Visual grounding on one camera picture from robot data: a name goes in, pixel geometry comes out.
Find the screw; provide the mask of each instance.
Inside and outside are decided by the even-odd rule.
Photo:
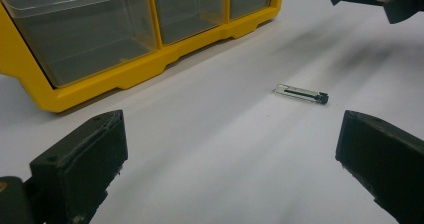
[[[0,182],[0,192],[4,191],[7,187],[7,182]]]

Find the black plastic jaw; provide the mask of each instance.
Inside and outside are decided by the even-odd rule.
[[[122,111],[88,120],[34,159],[24,184],[0,178],[0,223],[89,223],[127,159]]]

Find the yellow plastic frame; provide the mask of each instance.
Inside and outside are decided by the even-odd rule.
[[[109,90],[131,88],[161,74],[168,64],[180,57],[228,38],[239,38],[274,18],[282,0],[270,0],[270,6],[230,21],[230,0],[225,0],[225,23],[175,44],[163,46],[154,0],[152,8],[158,50],[128,63],[95,74],[68,86],[53,88],[22,39],[5,8],[0,5],[0,74],[19,80],[39,108],[61,112]]]

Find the white table surface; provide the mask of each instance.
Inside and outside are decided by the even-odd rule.
[[[62,114],[0,76],[0,176],[26,180],[48,147],[123,109],[129,160],[92,223],[397,223],[335,149],[347,109],[424,138],[423,44],[423,14],[390,25],[381,7],[284,0],[255,32]],[[277,96],[277,83],[329,103]]]

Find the yellow storage organizer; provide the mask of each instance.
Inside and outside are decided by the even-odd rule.
[[[61,112],[128,89],[178,58],[239,38],[281,0],[1,0],[0,73]]]

